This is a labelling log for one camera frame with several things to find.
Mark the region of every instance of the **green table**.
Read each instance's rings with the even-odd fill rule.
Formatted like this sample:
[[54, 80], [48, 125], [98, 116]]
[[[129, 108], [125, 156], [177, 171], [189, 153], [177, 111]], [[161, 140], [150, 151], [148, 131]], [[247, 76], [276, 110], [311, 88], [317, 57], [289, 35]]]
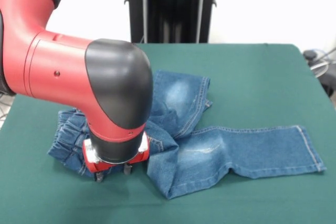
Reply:
[[46, 155], [65, 106], [15, 99], [0, 131], [0, 223], [334, 223], [336, 113], [292, 45], [140, 45], [153, 70], [211, 78], [198, 127], [304, 125], [328, 170], [265, 179], [235, 174], [166, 200], [139, 164], [98, 184]]

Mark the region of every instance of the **red robot arm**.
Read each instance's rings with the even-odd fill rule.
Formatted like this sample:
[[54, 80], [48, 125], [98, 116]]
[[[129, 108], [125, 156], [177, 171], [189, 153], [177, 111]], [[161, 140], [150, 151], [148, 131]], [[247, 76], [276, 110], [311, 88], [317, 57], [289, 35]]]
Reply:
[[46, 31], [59, 2], [0, 0], [0, 91], [80, 109], [96, 164], [147, 158], [139, 158], [153, 94], [147, 56], [130, 42]]

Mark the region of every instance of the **white wall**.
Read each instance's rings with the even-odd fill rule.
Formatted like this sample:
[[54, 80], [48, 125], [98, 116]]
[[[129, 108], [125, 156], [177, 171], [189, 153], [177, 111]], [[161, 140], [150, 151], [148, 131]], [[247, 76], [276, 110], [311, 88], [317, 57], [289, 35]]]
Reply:
[[[336, 46], [336, 0], [217, 0], [209, 42]], [[130, 40], [123, 0], [62, 0], [48, 29], [87, 38]]]

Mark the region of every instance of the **black metal stand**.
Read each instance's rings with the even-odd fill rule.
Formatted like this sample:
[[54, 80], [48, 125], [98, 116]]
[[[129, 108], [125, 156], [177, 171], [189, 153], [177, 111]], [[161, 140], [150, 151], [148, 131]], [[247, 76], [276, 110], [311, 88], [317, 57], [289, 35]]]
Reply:
[[214, 0], [129, 0], [131, 41], [207, 43]]

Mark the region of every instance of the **jeans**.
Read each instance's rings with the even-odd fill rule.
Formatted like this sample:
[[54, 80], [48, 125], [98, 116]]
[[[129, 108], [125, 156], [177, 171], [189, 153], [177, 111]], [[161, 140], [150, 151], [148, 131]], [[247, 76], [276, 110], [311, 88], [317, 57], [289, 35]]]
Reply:
[[[153, 104], [145, 130], [150, 139], [147, 175], [167, 198], [216, 185], [231, 169], [248, 178], [322, 172], [323, 161], [300, 125], [265, 129], [194, 130], [211, 107], [207, 77], [157, 71]], [[48, 154], [80, 175], [93, 177], [85, 165], [82, 141], [89, 128], [77, 109], [60, 111]], [[115, 166], [104, 175], [123, 170]]]

